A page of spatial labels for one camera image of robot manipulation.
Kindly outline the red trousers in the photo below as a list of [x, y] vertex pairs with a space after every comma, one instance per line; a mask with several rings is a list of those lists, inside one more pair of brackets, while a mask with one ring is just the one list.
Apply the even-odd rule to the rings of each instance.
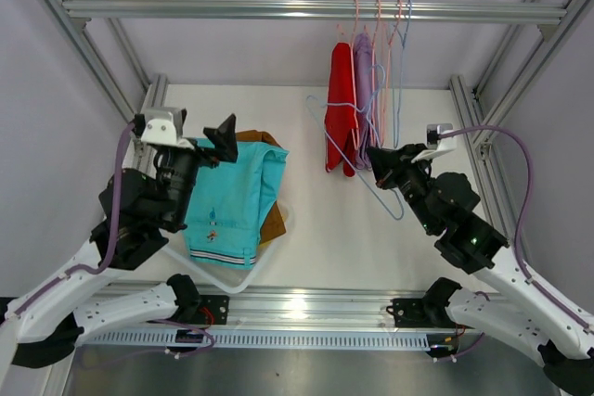
[[355, 175], [355, 146], [358, 122], [355, 110], [355, 82], [351, 46], [337, 43], [330, 57], [327, 107], [324, 117], [326, 172], [342, 165], [343, 174]]

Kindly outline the pink hanger of yellow trousers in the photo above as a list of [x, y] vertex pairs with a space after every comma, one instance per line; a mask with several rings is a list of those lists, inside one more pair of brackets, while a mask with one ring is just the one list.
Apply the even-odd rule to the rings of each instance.
[[385, 21], [382, 24], [383, 35], [381, 37], [381, 66], [384, 68], [383, 87], [380, 93], [380, 127], [381, 144], [387, 140], [387, 112], [388, 112], [388, 90], [392, 66], [393, 42], [400, 21], [402, 19], [403, 1], [397, 0], [397, 11], [394, 13], [392, 22]]

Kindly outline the teal trousers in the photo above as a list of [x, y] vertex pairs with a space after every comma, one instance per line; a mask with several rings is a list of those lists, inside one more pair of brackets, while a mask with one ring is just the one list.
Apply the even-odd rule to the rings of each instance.
[[262, 142], [238, 142], [238, 150], [235, 163], [199, 169], [183, 236], [191, 260], [250, 270], [289, 151]]

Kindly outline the lilac trousers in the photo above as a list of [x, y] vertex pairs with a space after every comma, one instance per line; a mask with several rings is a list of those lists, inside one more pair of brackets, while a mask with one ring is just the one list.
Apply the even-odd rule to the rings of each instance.
[[376, 146], [370, 111], [372, 94], [371, 53], [370, 37], [364, 32], [359, 33], [355, 37], [353, 44], [356, 117], [359, 135], [358, 149], [355, 151], [355, 167], [358, 170], [369, 170], [371, 168], [366, 149]]

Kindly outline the brown trousers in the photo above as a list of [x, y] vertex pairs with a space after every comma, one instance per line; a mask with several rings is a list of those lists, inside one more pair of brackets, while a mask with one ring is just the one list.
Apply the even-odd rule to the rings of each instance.
[[[241, 131], [236, 133], [236, 137], [239, 142], [262, 142], [270, 146], [280, 147], [276, 139], [270, 133], [264, 131]], [[260, 228], [260, 247], [280, 236], [284, 236], [286, 233], [285, 222], [278, 203], [275, 201]]]

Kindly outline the blue hanger of brown trousers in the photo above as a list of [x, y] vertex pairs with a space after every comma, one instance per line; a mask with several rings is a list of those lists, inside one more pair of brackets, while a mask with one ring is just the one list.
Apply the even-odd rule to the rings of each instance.
[[406, 0], [405, 3], [399, 3], [398, 15], [394, 25], [400, 44], [398, 54], [398, 72], [394, 77], [397, 80], [397, 85], [393, 88], [393, 120], [394, 120], [394, 134], [393, 147], [398, 148], [400, 145], [401, 135], [401, 109], [404, 93], [404, 78], [405, 78], [405, 62], [407, 52], [407, 37], [409, 34], [410, 23], [412, 16], [412, 0]]

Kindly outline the pink hanger of lilac trousers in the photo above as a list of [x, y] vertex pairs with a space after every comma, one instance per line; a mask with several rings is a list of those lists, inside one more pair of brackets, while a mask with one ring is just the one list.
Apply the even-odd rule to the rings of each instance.
[[374, 131], [375, 145], [381, 147], [384, 142], [385, 124], [384, 111], [382, 108], [381, 93], [384, 74], [382, 73], [382, 65], [380, 59], [381, 52], [381, 0], [376, 0], [376, 15], [375, 28], [371, 36], [371, 75], [372, 75], [372, 94], [371, 94], [371, 123]]

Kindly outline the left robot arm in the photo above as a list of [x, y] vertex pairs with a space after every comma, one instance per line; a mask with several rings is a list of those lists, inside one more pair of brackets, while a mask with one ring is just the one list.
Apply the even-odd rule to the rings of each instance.
[[185, 109], [147, 109], [124, 127], [113, 175], [98, 199], [105, 218], [80, 249], [28, 293], [1, 300], [1, 371], [55, 364], [100, 334], [138, 323], [186, 325], [201, 309], [188, 275], [124, 297], [92, 301], [102, 288], [136, 270], [186, 228], [201, 168], [234, 163], [236, 116], [206, 127], [207, 147], [184, 137]]

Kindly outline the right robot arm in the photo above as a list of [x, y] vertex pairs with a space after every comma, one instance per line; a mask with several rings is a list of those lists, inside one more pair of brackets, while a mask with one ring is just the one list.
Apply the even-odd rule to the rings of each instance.
[[380, 189], [399, 191], [441, 256], [487, 284], [506, 304], [440, 278], [425, 293], [423, 317], [476, 328], [541, 366], [570, 395], [593, 392], [593, 315], [563, 295], [523, 261], [508, 239], [478, 216], [479, 196], [460, 172], [432, 175], [432, 151], [423, 144], [370, 147]]

